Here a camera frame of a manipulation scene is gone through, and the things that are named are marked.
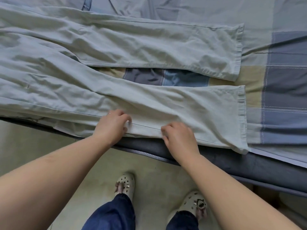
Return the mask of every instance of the person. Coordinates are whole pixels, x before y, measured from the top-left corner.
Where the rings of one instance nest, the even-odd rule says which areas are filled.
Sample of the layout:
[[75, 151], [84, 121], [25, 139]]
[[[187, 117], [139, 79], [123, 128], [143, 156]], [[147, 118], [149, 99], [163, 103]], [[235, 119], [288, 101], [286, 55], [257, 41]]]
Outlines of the person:
[[[127, 131], [132, 121], [121, 110], [103, 116], [92, 136], [29, 162], [0, 177], [0, 229], [47, 229], [97, 160]], [[170, 216], [167, 230], [196, 230], [207, 203], [223, 230], [299, 229], [244, 185], [213, 165], [198, 150], [192, 130], [173, 122], [161, 127], [164, 142], [195, 181], [182, 206]], [[116, 196], [98, 208], [82, 230], [133, 230], [135, 179], [123, 174]]]

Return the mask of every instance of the dark blue pants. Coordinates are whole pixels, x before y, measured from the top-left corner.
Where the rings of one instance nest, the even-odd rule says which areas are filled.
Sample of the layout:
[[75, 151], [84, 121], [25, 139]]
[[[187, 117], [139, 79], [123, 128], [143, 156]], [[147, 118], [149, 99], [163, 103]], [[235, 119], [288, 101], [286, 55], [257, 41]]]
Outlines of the dark blue pants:
[[[135, 214], [129, 197], [116, 195], [89, 217], [82, 230], [135, 230]], [[198, 230], [198, 221], [191, 212], [179, 211], [166, 230]]]

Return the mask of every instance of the jeans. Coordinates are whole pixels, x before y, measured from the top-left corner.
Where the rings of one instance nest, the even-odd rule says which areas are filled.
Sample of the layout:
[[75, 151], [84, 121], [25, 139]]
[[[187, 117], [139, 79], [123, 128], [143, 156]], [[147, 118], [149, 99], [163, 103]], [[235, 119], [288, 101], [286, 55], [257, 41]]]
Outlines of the jeans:
[[[82, 230], [135, 230], [132, 202], [125, 194], [99, 207], [85, 222]], [[189, 211], [177, 212], [166, 230], [198, 230], [198, 221]]]

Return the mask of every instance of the person's right leg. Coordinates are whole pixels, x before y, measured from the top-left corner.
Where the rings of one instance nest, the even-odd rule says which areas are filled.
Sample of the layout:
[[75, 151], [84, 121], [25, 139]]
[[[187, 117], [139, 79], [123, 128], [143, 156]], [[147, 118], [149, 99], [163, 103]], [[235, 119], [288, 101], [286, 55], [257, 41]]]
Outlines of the person's right leg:
[[82, 230], [135, 230], [132, 206], [134, 177], [124, 174], [116, 183], [116, 196], [99, 207], [85, 222]]
[[191, 191], [178, 210], [170, 214], [166, 230], [199, 230], [198, 221], [207, 217], [207, 204], [199, 191]]

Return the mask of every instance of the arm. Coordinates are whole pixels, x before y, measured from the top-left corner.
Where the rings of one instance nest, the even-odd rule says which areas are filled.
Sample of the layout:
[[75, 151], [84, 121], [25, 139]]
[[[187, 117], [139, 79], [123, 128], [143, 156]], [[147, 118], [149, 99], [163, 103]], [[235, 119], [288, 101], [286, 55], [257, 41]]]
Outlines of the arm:
[[288, 218], [213, 165], [198, 150], [192, 130], [173, 122], [161, 127], [166, 146], [206, 198], [224, 230], [300, 229]]
[[125, 131], [130, 116], [102, 117], [92, 136], [0, 177], [0, 229], [47, 229], [97, 160]]

